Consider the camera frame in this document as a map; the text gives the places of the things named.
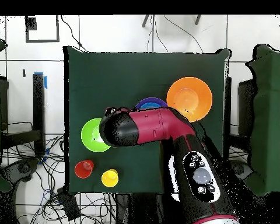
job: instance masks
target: blue tape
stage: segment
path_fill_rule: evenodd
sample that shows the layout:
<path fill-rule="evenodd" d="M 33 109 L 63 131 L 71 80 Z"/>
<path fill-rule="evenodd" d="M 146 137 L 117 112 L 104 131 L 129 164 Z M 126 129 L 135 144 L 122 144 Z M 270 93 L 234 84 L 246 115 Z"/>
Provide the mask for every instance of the blue tape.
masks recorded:
<path fill-rule="evenodd" d="M 46 162 L 47 159 L 48 159 L 48 158 L 47 158 L 46 156 L 43 157 L 43 161 L 44 161 L 44 162 Z"/>
<path fill-rule="evenodd" d="M 44 87 L 47 89 L 48 85 L 47 85 L 47 76 L 44 77 Z"/>

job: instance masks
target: table leg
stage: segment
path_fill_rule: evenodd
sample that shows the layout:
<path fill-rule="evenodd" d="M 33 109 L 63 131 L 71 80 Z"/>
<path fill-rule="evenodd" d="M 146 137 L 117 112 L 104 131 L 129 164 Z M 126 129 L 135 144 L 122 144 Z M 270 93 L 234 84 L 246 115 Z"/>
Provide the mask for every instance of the table leg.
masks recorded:
<path fill-rule="evenodd" d="M 198 25 L 198 22 L 199 22 L 199 20 L 200 20 L 200 17 L 201 17 L 201 15 L 198 15 L 198 16 L 197 16 L 196 21 L 195 21 L 195 25 Z"/>
<path fill-rule="evenodd" d="M 145 27 L 149 15 L 145 15 L 142 27 Z"/>

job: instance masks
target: dark green tablecloth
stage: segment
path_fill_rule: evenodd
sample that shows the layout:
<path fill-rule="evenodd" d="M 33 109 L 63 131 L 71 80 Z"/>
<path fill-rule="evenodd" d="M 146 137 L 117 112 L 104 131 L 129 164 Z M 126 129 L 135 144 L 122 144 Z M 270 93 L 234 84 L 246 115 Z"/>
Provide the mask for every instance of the dark green tablecloth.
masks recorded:
<path fill-rule="evenodd" d="M 263 44 L 254 49 L 251 66 L 258 92 L 253 100 L 251 166 L 246 184 L 256 195 L 280 192 L 280 52 Z"/>
<path fill-rule="evenodd" d="M 159 142 L 94 153 L 84 147 L 81 129 L 87 121 L 102 118 L 107 107 L 132 108 L 146 97 L 166 101 L 172 83 L 185 76 L 202 79 L 212 91 L 212 108 L 201 123 L 222 153 L 224 68 L 229 50 L 217 54 L 84 53 L 72 47 L 67 50 L 70 192 L 163 191 Z M 74 167 L 84 159 L 94 161 L 94 171 L 90 177 L 79 179 Z M 101 182 L 108 169 L 118 171 L 119 182 L 113 188 Z"/>

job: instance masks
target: cable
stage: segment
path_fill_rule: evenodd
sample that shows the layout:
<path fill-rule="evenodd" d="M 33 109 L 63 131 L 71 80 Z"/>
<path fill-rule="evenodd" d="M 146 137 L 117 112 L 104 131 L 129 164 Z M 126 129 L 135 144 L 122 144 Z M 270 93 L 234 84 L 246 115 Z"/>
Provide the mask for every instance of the cable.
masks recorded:
<path fill-rule="evenodd" d="M 152 26 L 152 15 L 151 15 L 151 17 L 150 17 L 150 25 Z M 147 41 L 147 51 L 148 51 L 148 44 L 149 44 L 149 38 L 151 37 L 151 33 L 152 33 L 152 30 L 150 31 L 150 33 L 149 33 L 149 35 L 148 35 L 148 41 Z"/>
<path fill-rule="evenodd" d="M 166 51 L 168 52 L 168 50 L 167 50 L 166 46 L 163 44 L 163 42 L 162 42 L 162 41 L 160 40 L 160 38 L 159 38 L 157 28 L 156 28 L 156 35 L 157 35 L 157 37 L 158 37 L 159 41 L 161 42 L 161 44 L 163 45 L 163 47 L 164 47 L 164 48 L 166 49 Z"/>
<path fill-rule="evenodd" d="M 202 50 L 202 48 L 201 48 L 201 46 L 199 45 L 198 41 L 196 40 L 196 38 L 195 38 L 192 34 L 188 33 L 187 31 L 185 31 L 184 29 L 182 29 L 180 26 L 178 26 L 178 25 L 176 25 L 175 23 L 173 23 L 173 22 L 172 22 L 171 20 L 169 20 L 165 15 L 164 15 L 164 17 L 165 17 L 166 20 L 168 20 L 169 22 L 171 22 L 173 25 L 177 26 L 177 27 L 180 28 L 182 31 L 184 31 L 184 32 L 186 32 L 187 34 L 189 34 L 189 35 L 196 41 L 196 43 L 198 44 L 198 46 L 199 46 L 201 52 L 204 53 L 203 50 Z"/>
<path fill-rule="evenodd" d="M 60 17 L 61 17 L 61 20 L 69 27 L 73 39 L 79 44 L 79 46 L 81 46 L 88 53 L 88 51 L 83 47 L 83 45 L 74 37 L 74 35 L 72 33 L 72 28 L 70 27 L 70 25 L 63 19 L 62 15 Z"/>

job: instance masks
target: robot control buttons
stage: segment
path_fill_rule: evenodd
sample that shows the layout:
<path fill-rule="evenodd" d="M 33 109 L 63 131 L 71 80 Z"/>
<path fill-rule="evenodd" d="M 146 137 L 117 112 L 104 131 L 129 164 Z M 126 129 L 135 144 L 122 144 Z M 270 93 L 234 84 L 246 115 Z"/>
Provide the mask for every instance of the robot control buttons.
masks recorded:
<path fill-rule="evenodd" d="M 196 161 L 198 161 L 198 159 L 199 159 L 198 155 L 193 155 L 193 156 L 192 156 L 192 160 L 193 160 L 193 161 L 196 162 Z"/>
<path fill-rule="evenodd" d="M 199 167 L 194 172 L 193 179 L 198 184 L 207 184 L 211 181 L 211 175 L 207 170 Z"/>
<path fill-rule="evenodd" d="M 212 193 L 214 192 L 216 189 L 213 185 L 208 185 L 208 190 Z"/>
<path fill-rule="evenodd" d="M 196 164 L 195 164 L 195 162 L 191 162 L 191 163 L 189 164 L 189 166 L 190 166 L 190 168 L 193 168 L 193 167 L 196 166 Z"/>
<path fill-rule="evenodd" d="M 206 191 L 204 187 L 200 186 L 198 187 L 198 192 L 201 194 L 201 193 L 205 193 Z"/>

